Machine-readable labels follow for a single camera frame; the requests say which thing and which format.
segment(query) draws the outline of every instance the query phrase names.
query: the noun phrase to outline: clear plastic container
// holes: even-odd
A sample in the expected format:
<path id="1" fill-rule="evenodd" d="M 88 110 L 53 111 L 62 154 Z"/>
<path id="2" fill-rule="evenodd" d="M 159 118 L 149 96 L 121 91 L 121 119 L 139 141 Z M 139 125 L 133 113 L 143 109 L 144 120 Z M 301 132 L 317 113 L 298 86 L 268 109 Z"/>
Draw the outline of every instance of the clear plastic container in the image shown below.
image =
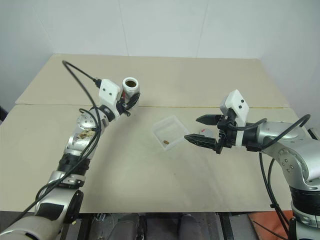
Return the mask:
<path id="1" fill-rule="evenodd" d="M 172 149 L 185 139 L 185 135 L 190 134 L 174 115 L 155 123 L 152 127 L 152 133 L 165 151 Z"/>

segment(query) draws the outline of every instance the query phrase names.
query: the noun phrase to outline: floor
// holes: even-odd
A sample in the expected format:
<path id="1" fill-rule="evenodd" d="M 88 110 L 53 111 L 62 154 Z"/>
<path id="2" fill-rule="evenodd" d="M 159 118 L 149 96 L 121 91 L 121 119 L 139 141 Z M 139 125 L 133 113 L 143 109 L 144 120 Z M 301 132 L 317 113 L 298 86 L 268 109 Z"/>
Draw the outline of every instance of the floor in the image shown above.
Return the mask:
<path id="1" fill-rule="evenodd" d="M 0 232 L 15 219 L 18 212 L 0 211 Z M 104 220 L 93 220 L 89 235 L 90 240 L 107 240 L 115 224 L 126 213 L 106 214 Z M 223 240 L 220 218 L 214 212 L 193 212 L 191 215 L 201 226 L 206 240 Z M 235 240 L 257 240 L 257 235 L 247 215 L 231 216 L 230 223 Z M 147 214 L 148 240 L 177 240 L 178 217 L 176 215 L 152 216 Z M 81 220 L 69 226 L 66 240 L 76 240 Z"/>

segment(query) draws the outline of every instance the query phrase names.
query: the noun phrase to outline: beige table surface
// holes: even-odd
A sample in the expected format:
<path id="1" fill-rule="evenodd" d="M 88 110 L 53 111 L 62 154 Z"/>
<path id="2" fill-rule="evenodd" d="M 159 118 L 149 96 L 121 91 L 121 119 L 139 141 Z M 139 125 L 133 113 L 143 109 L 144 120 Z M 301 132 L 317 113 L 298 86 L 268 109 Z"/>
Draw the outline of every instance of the beige table surface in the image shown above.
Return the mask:
<path id="1" fill-rule="evenodd" d="M 21 104 L 12 109 L 0 126 L 0 210 L 22 211 L 34 200 L 58 166 L 79 107 L 83 106 Z M 204 126 L 195 119 L 219 112 L 218 108 L 138 107 L 131 117 L 112 122 L 81 188 L 81 212 L 269 211 L 257 153 L 233 147 L 218 155 L 187 141 L 164 151 L 151 132 L 155 122 L 176 115 L 191 133 L 198 133 Z M 262 117 L 297 119 L 290 108 L 253 108 L 248 121 Z M 272 185 L 281 207 L 290 209 L 289 187 L 277 164 Z"/>
<path id="2" fill-rule="evenodd" d="M 140 106 L 218 107 L 234 89 L 242 93 L 250 107 L 289 106 L 257 59 L 70 54 L 54 54 L 17 103 L 89 105 L 62 60 L 93 77 L 108 78 L 118 84 L 125 77 L 137 78 Z M 92 81 L 85 77 L 81 80 L 98 101 L 97 88 Z"/>

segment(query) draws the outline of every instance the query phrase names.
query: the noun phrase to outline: table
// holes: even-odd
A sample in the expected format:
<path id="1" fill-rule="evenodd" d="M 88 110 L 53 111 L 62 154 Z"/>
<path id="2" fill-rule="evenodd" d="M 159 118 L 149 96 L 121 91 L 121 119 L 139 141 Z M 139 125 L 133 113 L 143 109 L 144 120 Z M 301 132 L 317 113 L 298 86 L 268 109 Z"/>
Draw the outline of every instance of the table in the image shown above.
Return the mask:
<path id="1" fill-rule="evenodd" d="M 18 99 L 18 104 L 0 126 L 1 211 L 22 211 L 34 200 L 38 189 L 46 183 L 51 172 L 58 166 L 67 140 L 75 127 L 79 115 L 78 108 L 90 108 L 83 93 L 76 90 L 78 88 L 76 85 L 73 86 L 72 79 L 66 79 L 66 84 L 58 93 L 56 92 L 58 88 L 52 82 L 53 73 L 61 76 L 56 80 L 58 87 L 61 85 L 61 79 L 71 78 L 63 72 L 62 65 L 57 63 L 61 59 L 72 60 L 72 63 L 79 67 L 84 65 L 84 70 L 89 69 L 88 72 L 93 73 L 95 73 L 95 68 L 102 67 L 89 63 L 94 59 L 105 59 L 112 62 L 111 59 L 114 58 L 115 62 L 122 63 L 122 60 L 130 62 L 123 66 L 138 65 L 131 62 L 135 62 L 131 57 L 126 60 L 126 57 L 81 55 L 79 62 L 76 62 L 77 57 L 76 55 L 54 55 Z M 162 62 L 162 65 L 153 66 L 159 70 L 169 68 L 165 59 L 147 57 L 144 61 L 146 65 L 150 61 Z M 191 62 L 197 62 L 196 59 L 188 58 L 167 58 L 167 60 L 170 62 L 169 65 L 179 63 L 180 68 L 185 71 L 189 71 L 188 69 L 192 66 Z M 269 121 L 294 122 L 297 119 L 294 111 L 287 107 L 288 103 L 285 98 L 278 90 L 273 91 L 275 87 L 265 72 L 261 71 L 258 60 L 240 59 L 240 66 L 236 64 L 237 59 L 222 59 L 221 62 L 224 64 L 220 63 L 219 59 L 214 59 L 212 64 L 215 61 L 217 65 L 226 64 L 234 66 L 235 69 L 242 69 L 242 77 L 239 77 L 242 86 L 256 84 L 255 88 L 257 88 L 259 85 L 254 81 L 254 74 L 247 78 L 251 74 L 249 72 L 256 72 L 255 76 L 262 76 L 259 81 L 262 82 L 265 89 L 251 88 L 248 91 L 245 87 L 243 88 L 248 94 L 243 94 L 246 100 L 250 105 L 252 103 L 256 106 L 250 109 L 249 122 L 255 122 L 262 117 L 267 117 Z M 141 63 L 142 58 L 138 57 L 137 62 Z M 129 72 L 129 67 L 125 69 L 124 76 L 137 77 L 139 81 L 139 76 L 144 79 L 140 81 L 140 106 L 130 117 L 121 116 L 117 122 L 112 122 L 101 137 L 90 169 L 87 171 L 85 185 L 81 189 L 84 192 L 81 213 L 270 210 L 257 153 L 233 147 L 232 149 L 224 148 L 222 154 L 218 155 L 210 149 L 196 147 L 187 141 L 169 151 L 164 151 L 152 135 L 152 125 L 171 115 L 177 116 L 191 133 L 198 133 L 204 125 L 195 121 L 197 117 L 220 113 L 218 105 L 222 98 L 218 102 L 216 96 L 221 93 L 217 89 L 203 90 L 206 102 L 198 101 L 202 92 L 199 93 L 200 91 L 192 84 L 186 85 L 184 91 L 176 94 L 173 89 L 177 91 L 178 86 L 168 90 L 172 94 L 163 94 L 162 91 L 166 92 L 167 88 L 161 85 L 154 87 L 148 83 L 151 80 L 148 80 L 147 77 L 143 78 L 145 76 L 143 69 L 137 68 L 136 71 L 132 69 L 132 72 Z M 117 73 L 110 74 L 110 79 L 121 80 L 124 77 L 116 77 L 120 70 L 115 70 L 115 72 Z M 163 73 L 171 76 L 168 72 L 169 70 L 163 70 Z M 217 82 L 207 81 L 207 83 L 211 87 L 217 85 Z M 221 85 L 221 89 L 227 90 L 230 87 Z M 154 90 L 153 94 L 150 94 L 150 88 L 151 90 L 157 89 L 157 91 Z M 44 98 L 45 89 L 48 91 L 46 92 L 47 97 Z M 98 95 L 95 87 L 90 90 L 93 96 L 94 91 Z M 189 95 L 191 92 L 194 92 L 195 103 L 188 99 L 191 98 Z M 210 128 L 217 136 L 216 127 Z M 270 158 L 265 156 L 264 162 L 268 164 Z M 272 171 L 272 183 L 282 209 L 290 209 L 289 187 L 281 168 L 277 165 Z"/>

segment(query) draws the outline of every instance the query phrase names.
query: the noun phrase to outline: white wall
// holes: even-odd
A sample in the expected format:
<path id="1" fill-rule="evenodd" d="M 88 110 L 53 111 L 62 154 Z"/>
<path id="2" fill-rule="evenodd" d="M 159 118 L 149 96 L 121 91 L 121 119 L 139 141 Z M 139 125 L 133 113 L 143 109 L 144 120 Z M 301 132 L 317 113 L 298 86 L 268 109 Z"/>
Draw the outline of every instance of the white wall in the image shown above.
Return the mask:
<path id="1" fill-rule="evenodd" d="M 319 10 L 317 0 L 0 0 L 0 105 L 12 108 L 51 53 L 258 58 L 314 126 Z"/>

